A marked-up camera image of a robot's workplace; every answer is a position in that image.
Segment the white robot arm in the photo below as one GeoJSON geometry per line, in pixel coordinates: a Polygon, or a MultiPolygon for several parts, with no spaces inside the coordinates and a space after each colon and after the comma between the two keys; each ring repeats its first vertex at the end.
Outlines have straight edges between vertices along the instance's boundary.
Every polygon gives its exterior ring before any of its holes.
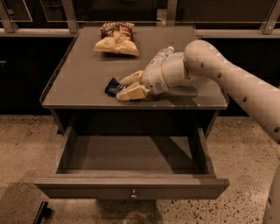
{"type": "Polygon", "coordinates": [[[157,54],[142,71],[120,83],[125,86],[116,98],[120,101],[143,99],[169,88],[202,78],[215,81],[260,127],[280,143],[280,89],[228,61],[205,40],[194,40],[183,52],[171,47],[165,55],[157,54]]]}

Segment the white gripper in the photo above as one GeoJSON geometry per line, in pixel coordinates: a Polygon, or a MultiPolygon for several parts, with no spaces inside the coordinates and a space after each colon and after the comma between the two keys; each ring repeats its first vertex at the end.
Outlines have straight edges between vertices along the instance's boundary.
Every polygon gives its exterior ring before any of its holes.
{"type": "Polygon", "coordinates": [[[123,102],[143,99],[150,91],[154,95],[168,91],[162,65],[151,66],[144,71],[138,70],[121,79],[120,84],[120,91],[116,94],[116,99],[123,102]]]}

